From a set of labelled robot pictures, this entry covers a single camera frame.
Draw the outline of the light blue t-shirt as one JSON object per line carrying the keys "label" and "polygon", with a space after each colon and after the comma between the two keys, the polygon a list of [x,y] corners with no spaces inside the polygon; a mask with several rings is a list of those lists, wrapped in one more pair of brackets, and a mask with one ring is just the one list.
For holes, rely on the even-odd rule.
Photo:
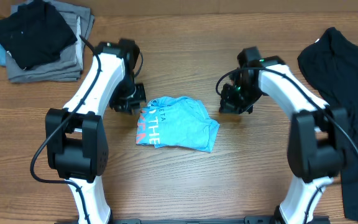
{"label": "light blue t-shirt", "polygon": [[219,123],[204,104],[187,96],[163,96],[141,109],[135,142],[156,148],[179,146],[212,152]]}

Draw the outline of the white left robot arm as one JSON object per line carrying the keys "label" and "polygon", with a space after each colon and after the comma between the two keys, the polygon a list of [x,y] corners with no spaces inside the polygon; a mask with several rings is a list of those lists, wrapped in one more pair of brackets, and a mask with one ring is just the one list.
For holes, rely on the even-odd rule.
{"label": "white left robot arm", "polygon": [[48,165],[58,173],[58,184],[67,184],[75,199],[77,223],[112,223],[102,174],[109,148],[103,125],[106,108],[134,114],[146,101],[142,83],[136,83],[136,62],[143,56],[131,39],[100,42],[90,48],[93,63],[72,99],[45,117]]}

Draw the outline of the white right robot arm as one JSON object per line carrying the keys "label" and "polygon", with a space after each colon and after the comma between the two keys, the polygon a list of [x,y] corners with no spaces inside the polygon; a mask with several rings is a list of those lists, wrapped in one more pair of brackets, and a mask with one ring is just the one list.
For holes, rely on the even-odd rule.
{"label": "white right robot arm", "polygon": [[326,187],[349,163],[351,139],[347,112],[310,92],[278,56],[261,57],[257,47],[237,55],[232,81],[217,90],[220,113],[251,113],[261,96],[269,96],[290,120],[287,160],[293,173],[287,195],[273,215],[246,216],[245,223],[329,223],[314,210]]}

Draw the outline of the folded grey shirt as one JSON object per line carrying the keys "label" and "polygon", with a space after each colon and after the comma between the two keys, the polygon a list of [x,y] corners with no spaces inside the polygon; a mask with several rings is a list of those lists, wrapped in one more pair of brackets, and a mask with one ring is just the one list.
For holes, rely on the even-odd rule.
{"label": "folded grey shirt", "polygon": [[60,53],[60,59],[57,61],[34,66],[30,70],[19,68],[11,55],[5,52],[7,77],[13,83],[41,81],[75,82],[81,78],[85,47],[81,38],[89,38],[94,24],[94,15],[91,14],[91,9],[87,7],[54,0],[48,1],[48,3],[54,6],[62,15],[78,40],[75,44],[63,49]]}

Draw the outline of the black shirt at right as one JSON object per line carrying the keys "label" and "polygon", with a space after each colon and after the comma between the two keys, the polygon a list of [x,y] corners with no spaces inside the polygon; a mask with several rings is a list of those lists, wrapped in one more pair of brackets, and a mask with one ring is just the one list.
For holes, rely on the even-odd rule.
{"label": "black shirt at right", "polygon": [[[298,66],[306,81],[331,106],[348,112],[348,134],[358,148],[358,46],[334,27],[298,56]],[[358,164],[341,174],[344,215],[358,222]]]}

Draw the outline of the folded black shirt on stack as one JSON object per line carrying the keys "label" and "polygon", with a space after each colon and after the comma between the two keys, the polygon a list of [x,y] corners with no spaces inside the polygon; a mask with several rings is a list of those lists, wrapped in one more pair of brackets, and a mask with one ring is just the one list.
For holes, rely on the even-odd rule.
{"label": "folded black shirt on stack", "polygon": [[45,1],[21,5],[0,19],[0,44],[23,70],[57,61],[60,52],[76,41],[63,16]]}

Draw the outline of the folded light blue shirt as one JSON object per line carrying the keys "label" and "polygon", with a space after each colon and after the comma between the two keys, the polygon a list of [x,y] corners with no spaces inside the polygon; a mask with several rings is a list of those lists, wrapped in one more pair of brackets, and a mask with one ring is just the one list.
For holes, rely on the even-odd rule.
{"label": "folded light blue shirt", "polygon": [[1,44],[0,44],[0,66],[2,67],[6,66],[6,50],[3,48]]}

